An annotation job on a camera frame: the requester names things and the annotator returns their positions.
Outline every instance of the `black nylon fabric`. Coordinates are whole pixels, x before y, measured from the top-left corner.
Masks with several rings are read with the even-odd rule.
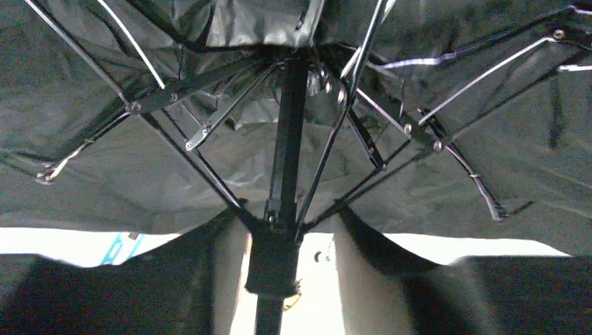
[[[0,333],[228,334],[246,240],[226,210],[117,266],[0,255]]]
[[[114,4],[165,82],[257,55],[261,45],[293,47],[314,40],[329,52],[347,50],[343,45],[356,46],[361,41],[374,6],[359,1],[309,1],[277,15],[285,3],[108,3]],[[126,94],[157,89],[144,62],[98,2],[49,0],[40,5]],[[402,100],[406,112],[419,119],[416,109],[435,108],[491,66],[548,36],[554,27],[549,22],[591,30],[591,16],[565,12],[549,17],[567,5],[564,1],[396,1],[378,30],[373,64],[363,80],[379,93]],[[37,184],[33,176],[43,171],[44,163],[78,148],[101,124],[121,112],[122,104],[25,2],[10,0],[0,6],[1,226],[169,233],[201,225],[224,208],[206,183],[135,117],[71,160],[53,185]],[[245,8],[260,10],[239,10]],[[471,47],[520,28],[524,31],[504,41]],[[438,66],[377,70],[384,63],[439,57],[467,47],[470,52]],[[507,211],[533,202],[520,214],[493,222],[471,178],[445,151],[411,164],[352,208],[385,233],[535,239],[566,253],[592,252],[592,138],[588,132],[592,75],[561,73],[529,87],[564,62],[589,65],[592,59],[573,45],[545,43],[436,115],[453,133],[485,110],[494,109],[492,118],[467,132],[457,145]],[[250,199],[249,207],[257,215],[262,215],[268,196],[281,77],[276,69],[239,104],[232,122],[217,129],[201,148],[229,187],[239,197]],[[184,106],[169,107],[168,112],[191,137],[199,126],[186,109],[203,123],[216,104],[227,103],[252,79],[251,72],[238,73],[184,100]],[[335,91],[307,97],[298,201],[310,185],[336,117]],[[557,96],[563,106],[563,131],[550,149]],[[384,118],[368,106],[358,103],[355,111],[364,118],[384,156],[404,141],[398,130],[386,126]],[[162,112],[153,115],[182,145],[184,139]],[[410,145],[390,167],[419,150],[416,144]],[[346,124],[308,218],[331,205],[370,170],[368,158]],[[317,231],[331,228],[322,225]]]

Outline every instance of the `metal rib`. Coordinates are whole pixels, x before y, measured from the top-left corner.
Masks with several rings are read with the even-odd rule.
[[[127,38],[129,39],[129,41],[131,42],[131,44],[135,48],[135,51],[138,52],[138,54],[140,54],[140,57],[142,57],[142,60],[144,61],[144,63],[146,63],[146,66],[148,66],[148,69],[150,70],[150,72],[154,76],[154,79],[156,79],[156,82],[158,83],[159,87],[161,89],[164,89],[165,83],[163,82],[161,77],[158,75],[158,73],[156,73],[156,70],[154,70],[152,63],[150,63],[150,60],[148,60],[148,57],[146,57],[146,54],[142,51],[142,48],[136,43],[134,37],[129,32],[126,25],[119,19],[119,17],[117,17],[117,15],[113,11],[113,9],[111,9],[111,7],[109,7],[109,5],[107,5],[107,3],[104,0],[97,0],[97,1],[107,11],[107,13],[109,13],[109,15],[111,15],[111,17],[113,18],[115,23],[117,23],[117,25],[119,26],[119,28],[121,28],[121,30],[124,32],[124,34],[126,34]]]
[[[562,65],[557,68],[557,72],[579,72],[579,71],[592,71],[592,65],[588,65],[588,66]]]
[[[485,202],[487,203],[487,208],[489,208],[489,213],[491,213],[491,218],[494,221],[502,221],[502,218],[499,215],[498,210],[496,208],[496,202],[494,201],[491,194],[489,194],[489,191],[487,191],[487,188],[483,184],[483,180],[481,180],[481,176],[479,174],[475,173],[475,170],[473,170],[472,167],[467,163],[467,161],[465,161],[464,158],[462,158],[462,156],[456,150],[454,150],[452,147],[446,146],[446,150],[448,150],[448,152],[450,152],[457,159],[457,161],[459,161],[464,166],[464,168],[470,174],[470,177],[473,178],[473,181],[475,181],[475,184],[477,184],[477,188],[479,189],[479,192],[481,193],[481,195],[483,195],[483,198],[485,199]]]
[[[352,72],[352,80],[350,82],[350,86],[347,91],[346,105],[344,106],[343,112],[339,115],[339,118],[336,120],[335,125],[333,125],[333,129],[331,130],[331,133],[329,134],[329,138],[327,139],[327,142],[325,143],[325,147],[323,148],[323,152],[320,156],[320,160],[318,162],[318,165],[317,165],[314,177],[313,177],[312,185],[311,185],[308,193],[306,194],[306,197],[304,198],[304,201],[302,203],[302,207],[300,208],[300,212],[298,213],[298,218],[296,220],[297,225],[298,225],[297,235],[299,234],[300,228],[301,228],[302,224],[304,223],[304,217],[306,216],[306,213],[309,210],[309,207],[312,203],[312,199],[314,197],[314,194],[315,194],[316,189],[318,187],[318,183],[320,181],[320,176],[323,173],[323,170],[325,169],[325,164],[327,163],[327,159],[329,157],[329,153],[331,151],[331,148],[333,147],[333,143],[335,141],[335,138],[337,137],[337,133],[339,132],[339,129],[340,129],[341,125],[343,124],[343,120],[345,119],[346,115],[349,113],[349,111],[351,110],[351,108],[353,106],[353,101],[355,100],[355,91],[357,88],[357,83],[360,81],[362,70],[366,64],[366,60],[368,59],[368,53],[370,50],[370,46],[372,44],[374,33],[376,32],[376,28],[379,25],[380,17],[384,14],[385,5],[386,5],[386,0],[378,0],[378,3],[376,4],[376,8],[374,10],[374,14],[372,15],[372,19],[370,21],[370,25],[368,27],[368,31],[366,32],[366,36],[364,37],[364,41],[362,42],[362,45],[359,48],[360,54],[359,54],[359,57],[356,58],[356,60],[355,60],[355,65],[354,65],[353,72]]]
[[[449,144],[453,143],[455,140],[458,140],[462,135],[466,134],[468,131],[470,131],[471,129],[475,128],[476,126],[478,126],[479,124],[481,124],[483,121],[486,121],[488,118],[493,117],[494,115],[496,115],[497,113],[499,113],[500,111],[502,111],[503,110],[503,106],[506,105],[506,104],[508,104],[510,101],[513,101],[514,98],[516,98],[520,94],[523,94],[525,91],[528,91],[529,89],[533,88],[534,86],[540,84],[541,82],[544,82],[545,80],[549,79],[555,73],[556,72],[554,70],[551,70],[548,73],[545,73],[543,76],[539,77],[537,80],[535,80],[534,82],[530,83],[528,86],[524,87],[520,91],[518,91],[518,92],[514,93],[513,95],[509,96],[504,101],[496,104],[495,106],[493,106],[492,108],[488,109],[486,112],[484,112],[481,115],[477,116],[473,120],[465,123],[454,134],[444,137],[442,139],[441,143],[444,143],[445,145],[449,145]],[[420,152],[417,155],[415,155],[414,157],[412,157],[409,161],[406,161],[403,165],[400,165],[397,169],[395,169],[395,171],[388,172],[388,174],[385,175],[383,178],[380,178],[377,182],[372,183],[372,185],[370,185],[370,186],[367,186],[366,188],[364,188],[364,190],[362,190],[361,192],[355,194],[351,199],[348,199],[347,200],[347,199],[345,199],[345,197],[340,198],[339,200],[336,201],[335,204],[333,204],[331,207],[329,207],[327,210],[325,210],[323,213],[321,213],[316,219],[314,219],[310,223],[305,224],[304,227],[302,228],[302,233],[303,234],[304,233],[307,233],[311,229],[315,228],[319,223],[321,223],[324,220],[328,219],[333,214],[337,213],[342,208],[344,208],[345,206],[349,205],[351,202],[355,201],[356,199],[359,199],[362,195],[364,195],[365,193],[369,192],[373,187],[381,184],[386,179],[390,178],[392,175],[396,174],[398,171],[400,171],[403,168],[405,168],[406,166],[408,166],[409,163],[411,163],[412,161],[418,161],[420,159],[426,158],[426,157],[430,156],[430,154],[432,154],[432,153],[433,153],[433,151],[431,151],[430,149],[426,149],[424,152]],[[362,186],[362,184],[363,183],[360,183],[360,184],[356,185],[355,189],[359,189]],[[352,195],[353,193],[354,193],[354,191],[350,191],[350,192],[348,192],[348,195]]]
[[[202,145],[207,138],[228,118],[230,113],[239,105],[239,103],[251,93],[265,78],[269,76],[275,69],[276,64],[272,64],[269,68],[259,73],[259,76],[249,83],[248,85],[244,86],[232,99],[229,106],[227,106],[224,110],[218,110],[210,116],[210,120],[214,119],[211,126],[205,124],[203,127],[200,127],[200,130],[185,144],[185,150],[192,150],[193,148],[199,147]]]
[[[37,178],[43,180],[45,183],[51,183],[52,180],[58,176],[58,174],[66,167],[70,159],[78,156],[82,150],[86,149],[89,145],[95,143],[101,136],[105,135],[109,130],[113,129],[116,125],[120,124],[123,120],[127,119],[131,114],[128,112],[123,112],[119,115],[115,120],[111,121],[107,126],[100,129],[94,135],[89,137],[82,143],[76,150],[72,151],[61,159],[59,162],[49,166],[44,172],[38,173]]]
[[[450,103],[451,101],[453,101],[454,99],[456,99],[458,96],[460,96],[461,94],[463,94],[467,89],[470,89],[473,85],[477,84],[478,82],[480,82],[481,80],[483,80],[487,76],[491,75],[492,73],[496,72],[500,68],[504,67],[504,65],[506,65],[508,63],[511,63],[512,61],[514,61],[515,59],[519,58],[523,54],[526,54],[527,52],[531,51],[532,49],[536,48],[537,46],[539,46],[539,45],[541,45],[541,44],[543,44],[545,42],[554,42],[554,41],[555,41],[555,39],[553,39],[552,37],[546,36],[544,38],[541,38],[540,40],[537,40],[536,42],[534,42],[533,44],[529,45],[528,47],[525,47],[524,49],[516,52],[515,54],[513,54],[510,57],[508,57],[507,59],[504,59],[502,62],[500,62],[499,64],[495,65],[493,68],[490,68],[489,70],[487,70],[483,74],[481,74],[479,77],[477,77],[474,80],[472,80],[471,82],[469,82],[467,85],[465,85],[462,89],[458,90],[451,97],[449,97],[448,99],[444,100],[444,102],[442,102],[440,105],[438,105],[436,108],[434,108],[431,112],[429,112],[423,118],[421,118],[421,120],[418,122],[418,124],[420,126],[422,124],[424,124],[430,117],[434,116],[435,113],[439,112],[440,110],[442,110],[442,108],[444,108],[446,105],[448,105],[448,103]]]
[[[57,23],[50,15],[45,12],[43,8],[41,8],[34,0],[24,0],[24,2],[29,5],[29,7],[33,8],[33,10],[47,23],[58,35],[61,37],[64,42],[68,43],[70,47],[82,58],[89,66],[98,74],[106,83],[117,93],[121,101],[124,102],[125,105],[129,105],[126,97],[124,96],[123,90],[121,87],[92,59],[89,54],[82,49],[82,47],[72,38],[70,35]]]

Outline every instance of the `metal pole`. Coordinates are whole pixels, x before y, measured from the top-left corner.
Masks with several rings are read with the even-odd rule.
[[[401,153],[401,151],[403,151],[410,143],[411,143],[410,140],[406,140],[405,142],[403,142],[403,144],[401,144],[401,146],[399,146],[399,148],[397,148],[397,150],[395,150],[387,158],[386,162],[389,163],[395,156],[397,156],[399,153]],[[337,201],[342,201],[342,200],[345,200],[345,199],[349,198],[350,195],[352,195],[353,193],[355,193],[355,191],[359,190],[365,183],[368,182],[368,180],[374,178],[377,174],[378,174],[378,170],[372,170],[372,172],[370,172],[370,174],[368,174],[361,182],[357,183],[351,190],[349,190],[346,194],[344,194]]]
[[[296,188],[308,61],[286,64],[281,93],[277,138],[269,199],[265,205],[267,229],[253,234],[247,290],[259,294],[256,335],[279,335],[283,300],[293,295],[298,264]]]

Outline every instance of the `umbrella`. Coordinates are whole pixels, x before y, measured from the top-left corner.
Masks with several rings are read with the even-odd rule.
[[[229,207],[262,334],[302,236],[348,208],[591,250],[589,5],[2,6],[2,226],[186,232]]]

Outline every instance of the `blue object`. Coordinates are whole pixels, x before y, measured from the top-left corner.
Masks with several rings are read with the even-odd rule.
[[[124,246],[124,243],[121,241],[121,234],[118,234],[117,237],[115,237],[113,244],[111,244],[111,247],[107,251],[107,254],[105,254],[105,257],[103,258],[103,261],[101,262],[101,265],[113,264],[117,255],[119,255],[119,252],[120,252],[122,246]]]
[[[128,259],[133,257],[133,254],[137,251],[138,247],[140,246],[140,243],[142,243],[143,238],[144,238],[144,234],[140,234],[140,236],[138,236],[138,240],[135,242],[133,249],[131,249]]]

